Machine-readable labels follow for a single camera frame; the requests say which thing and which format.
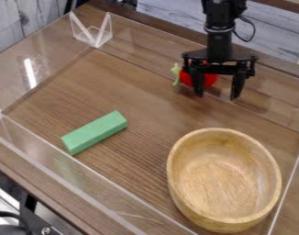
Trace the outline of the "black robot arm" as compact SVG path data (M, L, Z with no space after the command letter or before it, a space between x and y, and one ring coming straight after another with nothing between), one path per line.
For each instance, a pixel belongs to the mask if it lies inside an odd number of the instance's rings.
M223 74L232 76L231 100L236 99L246 85L246 80L255 75L258 56L240 55L232 51L232 35L243 39L235 31L235 19L240 18L254 28L254 23L243 17L247 10L247 0L202 0L202 10L206 14L204 31L207 32L207 47L186 51L183 71L192 82L194 93L203 97L206 75Z

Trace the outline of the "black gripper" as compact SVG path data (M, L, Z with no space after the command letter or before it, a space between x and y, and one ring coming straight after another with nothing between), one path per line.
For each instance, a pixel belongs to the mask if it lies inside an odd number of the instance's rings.
M231 75L232 91L231 100L236 99L243 91L246 79L255 75L258 56L232 52L224 59L212 58L207 49L186 51L182 54L183 71L191 75L195 95L203 97L204 77L203 75Z

